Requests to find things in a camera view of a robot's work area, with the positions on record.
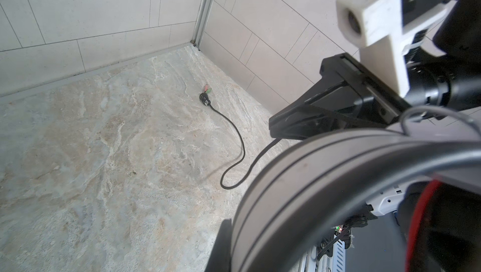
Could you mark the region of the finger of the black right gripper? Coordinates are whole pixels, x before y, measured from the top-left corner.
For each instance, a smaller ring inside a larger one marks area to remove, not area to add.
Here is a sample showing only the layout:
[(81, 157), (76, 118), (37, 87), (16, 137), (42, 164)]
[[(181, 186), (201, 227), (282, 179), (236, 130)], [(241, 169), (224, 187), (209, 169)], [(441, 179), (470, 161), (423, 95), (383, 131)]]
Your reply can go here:
[(387, 98), (387, 91), (373, 81), (322, 78), (269, 119), (270, 135), (305, 140), (342, 129), (383, 129), (387, 123), (375, 109), (375, 97)]

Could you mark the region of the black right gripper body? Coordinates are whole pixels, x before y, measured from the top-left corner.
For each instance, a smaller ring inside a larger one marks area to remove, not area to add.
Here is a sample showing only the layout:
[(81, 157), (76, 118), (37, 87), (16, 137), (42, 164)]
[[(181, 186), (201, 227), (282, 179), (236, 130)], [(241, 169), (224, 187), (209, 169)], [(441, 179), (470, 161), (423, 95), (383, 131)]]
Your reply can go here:
[(387, 125), (411, 107), (433, 105), (465, 110), (480, 105), (480, 0), (445, 0), (447, 12), (415, 35), (419, 45), (405, 56), (410, 90), (398, 96), (358, 60), (348, 55), (324, 59), (328, 80), (373, 81), (387, 98), (375, 97), (375, 109)]

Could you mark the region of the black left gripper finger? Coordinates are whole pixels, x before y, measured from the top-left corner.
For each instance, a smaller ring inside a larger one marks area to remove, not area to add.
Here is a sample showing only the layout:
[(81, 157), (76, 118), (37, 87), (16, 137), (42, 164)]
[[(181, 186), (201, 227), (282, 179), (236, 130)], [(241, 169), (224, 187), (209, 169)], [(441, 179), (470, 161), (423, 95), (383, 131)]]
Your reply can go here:
[(232, 232), (232, 219), (224, 219), (217, 233), (205, 272), (230, 271)]

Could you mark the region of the white black headphones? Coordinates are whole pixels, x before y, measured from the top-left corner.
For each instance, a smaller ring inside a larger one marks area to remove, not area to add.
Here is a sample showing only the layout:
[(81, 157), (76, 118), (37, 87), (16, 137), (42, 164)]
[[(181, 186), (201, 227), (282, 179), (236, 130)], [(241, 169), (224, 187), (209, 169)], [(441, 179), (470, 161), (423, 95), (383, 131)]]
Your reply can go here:
[(283, 152), (239, 204), (231, 271), (286, 271), (336, 226), (386, 200), (405, 271), (480, 270), (480, 122), (420, 106), (387, 129), (339, 130)]

